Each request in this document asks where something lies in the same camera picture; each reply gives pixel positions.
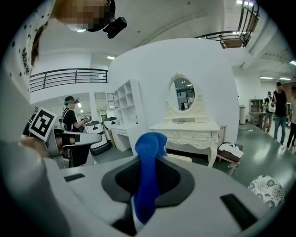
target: backpack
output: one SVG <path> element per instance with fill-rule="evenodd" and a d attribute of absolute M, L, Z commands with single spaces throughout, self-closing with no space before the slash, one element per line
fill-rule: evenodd
<path fill-rule="evenodd" d="M 267 105 L 267 110 L 270 113 L 274 113 L 276 111 L 276 105 L 272 105 L 272 100 L 269 97 L 268 97 L 268 99 L 269 99 L 269 102 L 268 102 L 268 105 Z"/>

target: ceiling light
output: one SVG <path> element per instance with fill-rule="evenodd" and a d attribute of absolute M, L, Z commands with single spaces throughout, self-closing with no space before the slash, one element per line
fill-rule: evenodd
<path fill-rule="evenodd" d="M 268 76 L 261 76 L 259 77 L 260 79 L 273 79 L 273 77 L 268 77 Z"/>
<path fill-rule="evenodd" d="M 296 61 L 292 60 L 291 62 L 289 62 L 290 64 L 293 64 L 294 66 L 296 66 Z"/>
<path fill-rule="evenodd" d="M 76 32 L 79 32 L 79 33 L 82 33 L 82 32 L 84 32 L 84 31 L 86 31 L 86 29 L 83 29 L 83 30 L 76 30 Z"/>

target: balcony railing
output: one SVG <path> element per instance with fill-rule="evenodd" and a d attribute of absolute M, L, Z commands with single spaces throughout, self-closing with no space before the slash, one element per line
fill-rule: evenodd
<path fill-rule="evenodd" d="M 42 72 L 30 77 L 30 92 L 75 83 L 107 83 L 107 70 L 60 69 Z"/>
<path fill-rule="evenodd" d="M 224 49 L 244 48 L 248 44 L 251 35 L 255 30 L 259 17 L 259 5 L 254 3 L 252 8 L 250 8 L 250 6 L 245 5 L 245 0 L 243 0 L 237 30 L 215 32 L 197 36 L 195 38 L 220 41 L 220 44 Z"/>

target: gray floor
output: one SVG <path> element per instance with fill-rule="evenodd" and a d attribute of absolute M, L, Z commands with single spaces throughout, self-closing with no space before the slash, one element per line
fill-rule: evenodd
<path fill-rule="evenodd" d="M 296 181 L 296 156 L 292 156 L 279 142 L 251 124 L 240 125 L 237 143 L 244 146 L 244 155 L 232 175 L 235 180 L 247 187 L 259 175 L 270 175 L 280 182 L 286 193 L 289 192 Z M 132 155 L 131 150 L 121 152 L 112 147 L 94 158 L 97 163 L 105 163 Z M 229 162 L 219 163 L 218 160 L 217 158 L 213 167 L 229 172 Z M 207 159 L 202 158 L 192 158 L 192 162 L 208 165 Z"/>

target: blue cloth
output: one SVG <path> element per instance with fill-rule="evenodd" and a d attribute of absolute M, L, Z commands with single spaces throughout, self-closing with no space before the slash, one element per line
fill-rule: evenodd
<path fill-rule="evenodd" d="M 165 156 L 167 137 L 158 132 L 145 133 L 136 142 L 135 150 L 141 159 L 140 185 L 134 194 L 136 216 L 146 224 L 155 211 L 154 201 L 160 195 L 155 159 Z"/>
<path fill-rule="evenodd" d="M 278 139 L 278 128 L 281 125 L 282 126 L 282 138 L 281 138 L 281 144 L 283 145 L 285 136 L 286 136 L 286 122 L 287 122 L 287 116 L 279 117 L 276 116 L 275 120 L 275 128 L 274 128 L 274 139 Z"/>

